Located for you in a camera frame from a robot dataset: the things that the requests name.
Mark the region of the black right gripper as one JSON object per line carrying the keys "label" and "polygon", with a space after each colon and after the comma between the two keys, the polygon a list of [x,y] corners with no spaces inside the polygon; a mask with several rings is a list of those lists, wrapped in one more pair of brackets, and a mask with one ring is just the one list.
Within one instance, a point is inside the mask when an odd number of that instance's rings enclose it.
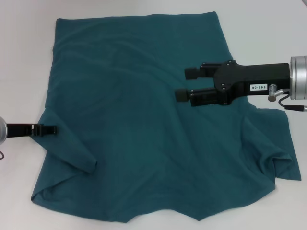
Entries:
{"label": "black right gripper", "polygon": [[215,88],[175,90],[177,102],[188,102],[192,107],[202,105],[229,105],[243,96],[268,95],[269,86],[290,88],[288,63],[242,66],[234,60],[221,63],[202,63],[199,68],[184,70],[187,80],[213,78]]}

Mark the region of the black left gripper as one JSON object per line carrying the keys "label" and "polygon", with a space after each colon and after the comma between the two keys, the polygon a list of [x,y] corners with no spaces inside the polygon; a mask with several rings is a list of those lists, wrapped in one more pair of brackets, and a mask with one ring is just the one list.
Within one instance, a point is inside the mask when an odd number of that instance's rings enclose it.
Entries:
{"label": "black left gripper", "polygon": [[7,138],[56,135],[57,126],[42,124],[8,124]]}

